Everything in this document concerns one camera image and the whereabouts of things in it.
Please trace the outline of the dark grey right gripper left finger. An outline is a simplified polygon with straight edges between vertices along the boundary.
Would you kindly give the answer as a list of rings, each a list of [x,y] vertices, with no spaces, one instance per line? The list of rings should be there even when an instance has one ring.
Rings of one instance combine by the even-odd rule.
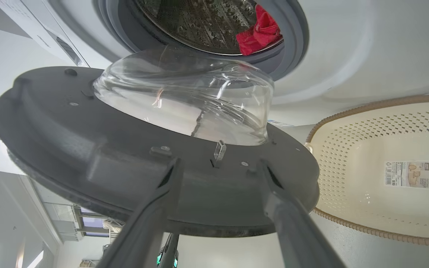
[[[168,217],[178,208],[183,174],[181,159],[169,163],[160,185],[138,206],[97,267],[156,267]]]

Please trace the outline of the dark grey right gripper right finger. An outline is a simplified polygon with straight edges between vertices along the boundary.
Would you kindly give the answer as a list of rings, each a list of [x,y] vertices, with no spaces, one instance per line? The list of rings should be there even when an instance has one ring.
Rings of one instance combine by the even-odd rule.
[[[273,222],[286,268],[344,268],[345,264],[301,202],[284,190],[266,160],[257,163],[263,211]]]

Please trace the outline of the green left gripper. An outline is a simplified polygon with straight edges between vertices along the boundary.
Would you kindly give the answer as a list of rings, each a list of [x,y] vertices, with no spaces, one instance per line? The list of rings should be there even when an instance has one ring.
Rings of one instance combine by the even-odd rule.
[[[170,233],[168,235],[168,238],[165,243],[165,255],[158,255],[157,256],[157,268],[177,268],[178,266],[178,242],[179,242],[179,234],[177,233]],[[166,256],[173,256],[172,260],[170,261],[170,265],[168,266],[168,261],[165,261]]]

